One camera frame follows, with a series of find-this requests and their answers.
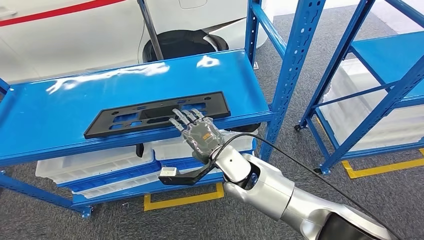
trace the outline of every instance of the blue metal rack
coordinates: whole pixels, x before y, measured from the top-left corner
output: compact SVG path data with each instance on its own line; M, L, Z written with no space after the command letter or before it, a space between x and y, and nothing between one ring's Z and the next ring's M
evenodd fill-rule
M267 122L275 142L302 69L325 0L300 0L286 44L263 10L248 2L245 48L161 60L67 77L8 85L0 80L0 167L130 146L180 135L174 127L85 139L87 126L102 109L222 91L231 116L216 119L220 129ZM283 58L274 98L267 103L253 72L259 23ZM263 160L271 148L262 146ZM222 181L221 173L201 184ZM183 188L159 181L86 199L69 200L6 175L0 187L74 210L87 217L90 205Z
M342 159L358 158L393 151L424 147L424 137L419 142L349 151L373 126L393 109L424 104L424 31L388 37L354 41L364 19L375 0L361 0L358 4L331 61L322 76L309 106L296 130L309 127L324 155L325 162L319 170L330 173L330 168ZM386 0L393 7L424 27L424 16L401 0ZM381 86L373 87L348 96L320 103L331 79L348 53L353 53L365 65ZM386 97L364 119L364 121L342 143L338 144L334 132L322 115L319 107L385 89ZM334 152L330 154L312 122L316 116L328 135Z

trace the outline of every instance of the white plastic crate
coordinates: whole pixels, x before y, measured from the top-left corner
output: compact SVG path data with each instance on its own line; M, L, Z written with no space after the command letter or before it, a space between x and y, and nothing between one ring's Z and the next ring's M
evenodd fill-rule
M191 168L191 169L184 169L182 171L180 171L181 174L187 173L187 172L191 172L194 170L197 170L201 167L196 167L196 168ZM211 170L208 174L216 174L216 173L220 173L222 172L220 169L213 169ZM134 188L134 187L138 187L141 185L145 185L145 184L149 184L149 183L153 183L156 181L159 181L159 174L161 172L157 171L157 172L153 172L151 174L146 174L143 176L138 176L138 177L133 177L133 178L129 178L126 180L122 180L122 181L117 181L117 182L113 182L110 184L106 184L106 185L102 185L102 186L98 186L98 187L93 187L84 191L79 191L79 192L72 192L73 194L81 194L83 195L86 199L91 199L91 198L95 198L101 195L106 195L106 194L111 194L114 192L118 192L121 190L125 190L125 189L130 189L130 188Z
M358 59L344 60L331 80L323 101L364 91L380 83ZM324 118L342 144L387 95L385 90L321 106ZM416 143L424 137L424 105L396 108L383 117L350 151Z
M61 184L148 164L153 160L152 145L145 143L142 157L136 155L136 146L124 146L40 160L35 175Z
M228 141L230 138L235 135L240 134L236 131L225 131L221 130L224 135L225 141ZM252 134L258 134L258 130L252 132ZM248 151L253 149L253 137L251 136L241 136L234 139L230 145L235 148L237 151ZM184 140L182 136L152 141L151 147L154 150L154 157L156 160L170 160L170 159L181 159L181 158L190 158L192 156L192 148Z

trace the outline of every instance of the caster wheel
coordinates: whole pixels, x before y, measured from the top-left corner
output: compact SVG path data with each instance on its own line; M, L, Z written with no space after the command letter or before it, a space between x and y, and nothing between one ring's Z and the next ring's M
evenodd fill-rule
M323 171L321 171L321 168L317 167L313 170L315 173L322 175Z

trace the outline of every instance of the black license plate bracket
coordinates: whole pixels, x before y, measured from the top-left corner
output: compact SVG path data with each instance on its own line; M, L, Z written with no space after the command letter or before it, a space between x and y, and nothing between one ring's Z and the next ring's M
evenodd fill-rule
M231 115L221 91L177 97L103 109L84 132L84 137L92 139L169 127L172 124L168 119L176 118L172 112L173 109L191 110L193 108L211 118Z

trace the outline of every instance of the gray carpet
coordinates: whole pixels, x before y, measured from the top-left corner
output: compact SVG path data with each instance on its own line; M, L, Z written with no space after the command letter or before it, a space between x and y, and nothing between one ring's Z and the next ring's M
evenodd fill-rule
M333 8L322 14L277 141L280 148L311 167L316 167L323 157L310 131L306 129L294 132L293 125L300 119L311 99L353 10L353 7ZM293 15L274 19L274 24L284 39L287 39L292 20ZM358 38L394 33L371 13ZM256 60L259 63L257 77L264 94L270 100L281 60L269 41L258 49ZM350 163L354 169L362 169L419 157L420 154L415 150L355 159ZM295 181L298 187L331 201L350 204L281 154L274 152L270 162L280 168L286 177ZM34 163L8 167L6 170L8 175L69 196L66 190L55 188L53 182L35 177ZM422 240L423 170L423 167L415 167L350 180L338 164L327 179L397 229L404 239ZM160 193L154 195L153 199L156 201L213 190L214 186L198 187ZM146 212L143 212L143 198L136 197L97 205L91 218L82 219L79 214L4 190L0 195L0 216L0 239L5 240L302 239L284 223L274 222L250 206L227 196Z

